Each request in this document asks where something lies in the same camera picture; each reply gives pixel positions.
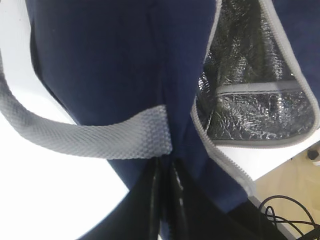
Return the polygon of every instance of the gray strap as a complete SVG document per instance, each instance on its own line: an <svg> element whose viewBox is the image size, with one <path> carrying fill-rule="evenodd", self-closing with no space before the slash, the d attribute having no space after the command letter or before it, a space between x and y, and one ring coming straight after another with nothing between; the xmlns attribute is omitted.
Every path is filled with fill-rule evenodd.
<svg viewBox="0 0 320 240"><path fill-rule="evenodd" d="M9 89L1 52L0 111L23 138L62 154L108 160L149 159L169 154L172 150L164 105L108 126L61 123L28 111Z"/></svg>

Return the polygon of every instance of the gray zipper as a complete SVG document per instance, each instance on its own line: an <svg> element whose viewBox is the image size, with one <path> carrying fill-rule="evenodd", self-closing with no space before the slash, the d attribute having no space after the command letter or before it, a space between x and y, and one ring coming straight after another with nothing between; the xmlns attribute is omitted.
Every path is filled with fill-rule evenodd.
<svg viewBox="0 0 320 240"><path fill-rule="evenodd" d="M276 10L274 8L274 5L272 3L272 0L259 0L259 4L261 7L261 11L264 13L266 19L268 20L270 24L270 28L272 30L272 33L274 35L274 38L276 40L276 43L278 44L278 47L283 55L284 60L288 64L290 70L294 74L299 86L304 91L306 97L308 98L313 112L314 112L314 124L311 128L311 130L308 132L308 134L304 134L300 136L299 138L293 138L291 140L284 139L284 141L281 141L281 145L278 145L278 147L290 147L292 145L298 144L300 142L303 142L307 138L309 138L319 127L320 124L320 110L319 110L319 104L314 96L310 86L308 85L308 82L306 78L304 77L300 66L296 60L296 57L293 53L293 50L291 48L290 42L287 38L287 35L282 27L282 24L278 18L278 15L276 13ZM217 11L216 14L220 13L221 8L221 0L217 1ZM210 34L210 42L209 46L211 44L212 39L214 38L216 27L218 24L220 16L215 16L213 27ZM211 159L213 159L224 171L226 171L229 175L231 175L246 191L248 196L253 196L255 194L255 183L253 179L244 171L236 162L234 162L231 158L226 156L221 150L217 148L217 145L215 144L216 141L212 141L206 134L205 130L203 129L198 113L197 113L197 107L196 107L196 100L194 101L194 104L192 106L191 110L191 118L193 120L193 123L195 125L195 128L198 131L198 134L205 146L205 149ZM252 148L270 148L270 146L267 146L266 143L264 143L265 146L260 145L259 147L251 146ZM223 144L220 146L226 146L226 147L236 147L236 148L244 148L240 145L233 145L233 144Z"/></svg>

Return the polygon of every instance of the black wire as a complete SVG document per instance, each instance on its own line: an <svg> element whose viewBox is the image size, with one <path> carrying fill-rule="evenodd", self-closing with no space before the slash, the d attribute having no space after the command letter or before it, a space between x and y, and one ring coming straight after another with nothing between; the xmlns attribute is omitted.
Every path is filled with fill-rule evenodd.
<svg viewBox="0 0 320 240"><path fill-rule="evenodd" d="M320 228L320 225L319 224L313 224L312 222L310 222L310 221L294 221L294 220L287 220L287 219L285 219L284 217L282 217L282 216L275 216L275 218L276 219L281 219L281 220L276 220L276 223L285 223L285 224L287 224L288 222L290 222L290 223L293 223L293 224L307 224L307 225L311 225L311 226L314 226L314 227L316 227L316 228Z"/></svg>
<svg viewBox="0 0 320 240"><path fill-rule="evenodd" d="M268 211L269 210L271 210L271 212L272 212L271 217L273 217L274 226L278 230L276 214L275 214L275 210L274 210L274 208L272 206L267 206L267 208L265 209L265 216L268 217Z"/></svg>
<svg viewBox="0 0 320 240"><path fill-rule="evenodd" d="M289 197L289 196L284 196L284 195L274 195L274 196L270 196L268 198L266 198L259 206L258 208L258 212L259 212L259 218L258 218L258 223L259 223L259 231L260 231L260 238L263 239L263 231L262 231L262 224L261 224L261 217L262 217L262 214L261 214L261 211L262 211L262 208L264 207L264 205L269 202L270 200L273 200L273 199L286 199L286 200L289 200L289 201L292 201L294 202L295 204L297 204L299 207L301 207L304 212L308 215L309 219L311 222L304 222L304 221L291 221L291 220L287 220L283 217L278 217L276 216L275 214L275 211L274 209L271 207L271 206L268 206L265 210L265 216L267 217L267 219L269 220L268 217L272 217L273 218L273 221L272 220L269 220L271 222L274 222L275 224L275 227L277 228L277 223L279 223L280 221L277 221L277 218L279 219L282 219L283 221L282 222L285 222L287 224L290 224L290 226L292 226L298 233L301 234L301 236L304 236L304 234L301 232L301 230L295 226L293 223L302 223L302 224L309 224L309 225L312 225L314 227L314 229L320 227L318 224L315 223L313 217L311 216L310 212L306 209L305 206L303 206L300 202L298 202L297 200ZM272 215L268 214L268 210L271 210L272 212Z"/></svg>

